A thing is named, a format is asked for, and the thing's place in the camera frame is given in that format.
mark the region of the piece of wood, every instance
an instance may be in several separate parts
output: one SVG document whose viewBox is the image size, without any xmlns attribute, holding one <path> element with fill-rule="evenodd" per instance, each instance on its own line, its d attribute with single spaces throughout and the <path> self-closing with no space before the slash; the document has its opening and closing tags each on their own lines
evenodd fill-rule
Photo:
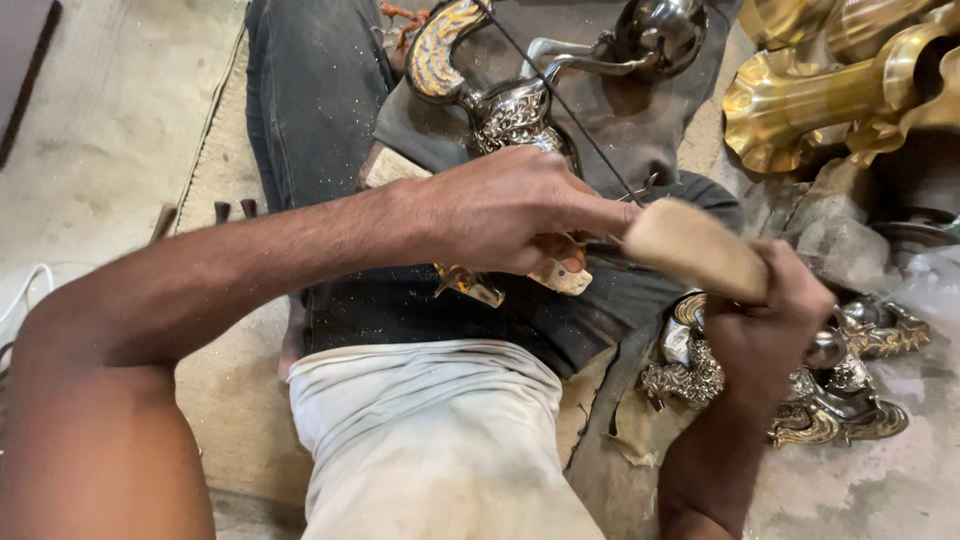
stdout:
<svg viewBox="0 0 960 540">
<path fill-rule="evenodd" d="M 630 259 L 727 298 L 762 304 L 767 265 L 716 218 L 664 197 L 648 206 L 624 236 Z"/>
<path fill-rule="evenodd" d="M 358 178 L 363 188 L 381 187 L 401 178 L 426 178 L 433 173 L 408 160 L 394 149 L 377 142 L 360 168 Z M 567 272 L 556 260 L 527 274 L 531 280 L 570 296 L 577 296 L 593 281 L 590 272 Z"/>
<path fill-rule="evenodd" d="M 170 203 L 163 203 L 163 206 L 160 207 L 160 215 L 156 218 L 156 225 L 154 226 L 154 233 L 150 237 L 150 243 L 159 242 L 170 231 L 170 226 L 174 224 L 174 219 L 177 217 L 177 205 L 171 205 Z"/>
</svg>

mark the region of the dusty floor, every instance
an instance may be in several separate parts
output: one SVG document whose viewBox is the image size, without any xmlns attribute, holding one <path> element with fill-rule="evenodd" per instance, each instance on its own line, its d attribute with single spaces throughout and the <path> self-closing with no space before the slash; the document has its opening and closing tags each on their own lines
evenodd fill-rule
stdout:
<svg viewBox="0 0 960 540">
<path fill-rule="evenodd" d="M 188 178 L 179 232 L 212 224 L 215 200 L 233 203 L 237 219 L 240 199 L 256 198 L 265 208 L 244 133 L 246 45 L 231 56 L 244 2 L 63 3 L 63 20 L 21 133 L 0 170 L 3 307 L 35 262 L 55 263 L 58 282 L 65 282 L 142 245 L 160 204 L 176 201 Z M 778 185 L 750 182 L 730 164 L 720 140 L 723 91 L 753 52 L 735 27 L 716 94 L 694 118 L 680 165 L 743 197 L 748 233 L 756 234 Z M 223 94 L 201 147 L 221 82 Z M 37 289 L 41 294 L 42 286 Z M 285 309 L 285 299 L 267 304 L 188 358 L 177 373 L 178 400 L 216 488 L 211 497 L 220 538 L 297 538 L 302 527 L 299 505 L 311 463 L 296 442 L 285 387 L 275 373 Z M 0 328 L 0 339 L 13 328 Z M 568 428 L 558 438 L 566 452 L 602 367 L 565 388 Z M 955 364 L 913 357 L 875 368 L 884 394 L 910 414 L 911 427 L 850 449 L 788 446 L 771 452 L 749 538 L 940 538 L 957 528 Z M 643 478 L 637 489 L 652 490 L 656 471 L 646 470 Z M 649 508 L 592 511 L 611 538 L 631 537 L 627 531 L 637 521 L 647 524 L 653 516 Z"/>
</svg>

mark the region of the silver filigree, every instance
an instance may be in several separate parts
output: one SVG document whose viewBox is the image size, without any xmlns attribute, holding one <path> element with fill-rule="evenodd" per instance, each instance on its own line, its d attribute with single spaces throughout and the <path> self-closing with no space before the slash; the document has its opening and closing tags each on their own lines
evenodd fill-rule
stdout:
<svg viewBox="0 0 960 540">
<path fill-rule="evenodd" d="M 651 365 L 640 374 L 637 386 L 646 391 L 657 410 L 662 408 L 665 394 L 700 409 L 723 390 L 723 369 L 702 335 L 705 298 L 703 293 L 694 293 L 674 305 L 660 338 L 666 362 Z M 889 437 L 906 429 L 906 413 L 877 397 L 861 355 L 915 351 L 928 341 L 929 328 L 902 307 L 876 299 L 838 307 L 835 315 L 836 327 L 818 333 L 809 352 L 813 357 L 790 376 L 790 392 L 767 431 L 776 448 L 786 443 L 833 440 L 849 445 L 853 440 Z M 689 331 L 678 332 L 681 328 Z M 686 365 L 675 353 L 684 347 L 683 340 L 688 349 Z M 844 356 L 836 362 L 832 357 L 838 351 Z"/>
</svg>

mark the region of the white shirt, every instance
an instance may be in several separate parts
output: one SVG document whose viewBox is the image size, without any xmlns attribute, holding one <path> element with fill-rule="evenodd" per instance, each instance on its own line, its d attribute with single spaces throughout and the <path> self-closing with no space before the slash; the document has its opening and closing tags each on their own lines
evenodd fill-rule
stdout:
<svg viewBox="0 0 960 540">
<path fill-rule="evenodd" d="M 346 347 L 287 381 L 306 540 L 603 538 L 557 456 L 560 381 L 516 345 Z"/>
</svg>

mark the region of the curved handle with gold pattern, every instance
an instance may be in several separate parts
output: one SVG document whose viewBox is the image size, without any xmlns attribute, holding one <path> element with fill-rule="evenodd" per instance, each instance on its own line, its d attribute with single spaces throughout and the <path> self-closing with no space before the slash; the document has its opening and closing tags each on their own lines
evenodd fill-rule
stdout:
<svg viewBox="0 0 960 540">
<path fill-rule="evenodd" d="M 482 0 L 491 10 L 492 0 Z M 464 84 L 453 67 L 453 50 L 470 32 L 490 21 L 473 0 L 458 0 L 438 7 L 414 37 L 407 53 L 407 83 L 427 101 L 452 103 Z"/>
</svg>

